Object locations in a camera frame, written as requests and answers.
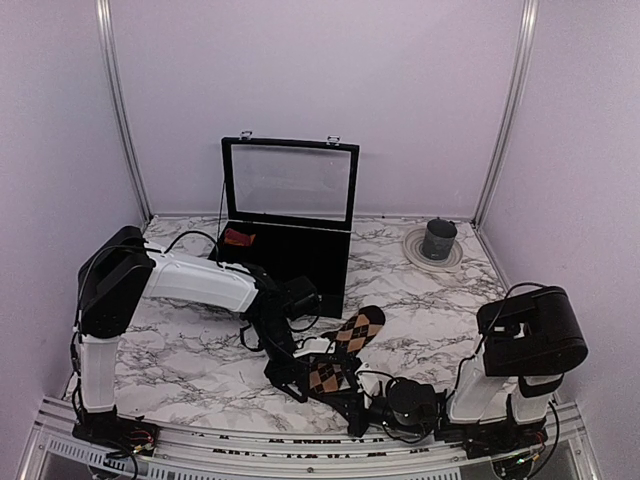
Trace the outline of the brown argyle sock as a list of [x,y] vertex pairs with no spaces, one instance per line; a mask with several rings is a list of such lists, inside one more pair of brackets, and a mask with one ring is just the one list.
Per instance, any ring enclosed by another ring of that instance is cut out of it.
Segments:
[[[357,359],[360,352],[376,337],[386,323],[383,310],[376,305],[361,307],[338,330],[322,335],[334,347],[334,354],[349,360]],[[337,360],[314,359],[309,371],[309,389],[316,395],[347,390],[348,366]]]

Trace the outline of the maroon striped sock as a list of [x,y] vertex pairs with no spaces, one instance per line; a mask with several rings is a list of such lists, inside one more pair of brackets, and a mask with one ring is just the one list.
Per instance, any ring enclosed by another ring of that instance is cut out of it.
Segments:
[[228,228],[224,231],[223,243],[225,245],[248,248],[253,245],[255,238],[255,234],[245,234]]

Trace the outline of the black display case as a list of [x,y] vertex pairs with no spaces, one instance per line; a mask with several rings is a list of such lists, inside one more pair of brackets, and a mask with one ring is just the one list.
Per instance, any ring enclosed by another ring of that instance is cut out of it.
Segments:
[[[324,141],[221,140],[227,220],[209,257],[258,265],[275,280],[307,277],[320,313],[340,318],[354,218],[360,148]],[[228,228],[255,234],[251,247],[223,243]]]

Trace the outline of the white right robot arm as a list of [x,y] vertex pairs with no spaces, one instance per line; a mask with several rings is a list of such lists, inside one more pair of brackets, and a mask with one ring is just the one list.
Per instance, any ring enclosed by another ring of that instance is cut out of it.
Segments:
[[361,362],[385,321],[380,308],[363,307],[325,334],[335,352],[307,375],[313,397],[338,411],[352,436],[375,425],[405,443],[459,442],[470,458],[545,444],[548,403],[588,347],[563,288],[521,286],[524,293],[509,291],[478,310],[480,340],[460,361],[451,391]]

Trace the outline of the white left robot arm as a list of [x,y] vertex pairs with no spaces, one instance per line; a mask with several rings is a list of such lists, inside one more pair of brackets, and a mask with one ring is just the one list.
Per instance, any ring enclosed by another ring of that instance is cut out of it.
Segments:
[[251,264],[216,262],[174,253],[125,226],[78,272],[74,338],[70,347],[78,377],[76,438],[102,445],[151,441],[156,426],[126,420],[115,405],[115,360],[120,337],[143,297],[206,304],[239,314],[258,336],[273,386],[300,402],[309,396],[309,363],[292,338],[290,321],[319,309],[306,277],[285,283]]

